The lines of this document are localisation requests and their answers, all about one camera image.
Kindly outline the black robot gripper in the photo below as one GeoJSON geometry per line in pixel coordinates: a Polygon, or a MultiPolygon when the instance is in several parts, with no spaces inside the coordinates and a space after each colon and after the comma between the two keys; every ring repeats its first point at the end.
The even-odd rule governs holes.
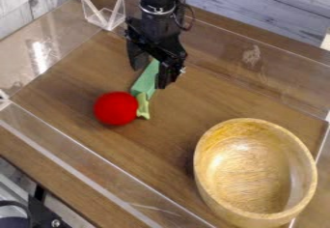
{"type": "Polygon", "coordinates": [[[175,11],[167,15],[143,14],[140,18],[127,18],[128,61],[135,71],[144,69],[152,57],[160,62],[156,74],[156,88],[164,89],[176,81],[184,70],[187,51],[179,41],[184,13],[175,11]]]}

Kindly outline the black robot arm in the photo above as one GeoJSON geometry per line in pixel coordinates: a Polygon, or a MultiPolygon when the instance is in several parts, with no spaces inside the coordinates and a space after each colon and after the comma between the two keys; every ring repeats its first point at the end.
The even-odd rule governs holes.
{"type": "Polygon", "coordinates": [[[194,20],[184,23],[186,0],[140,0],[140,17],[127,18],[128,61],[136,71],[144,68],[152,57],[159,61],[155,88],[164,89],[184,71],[187,51],[179,40],[180,33],[190,31],[194,20]]]}

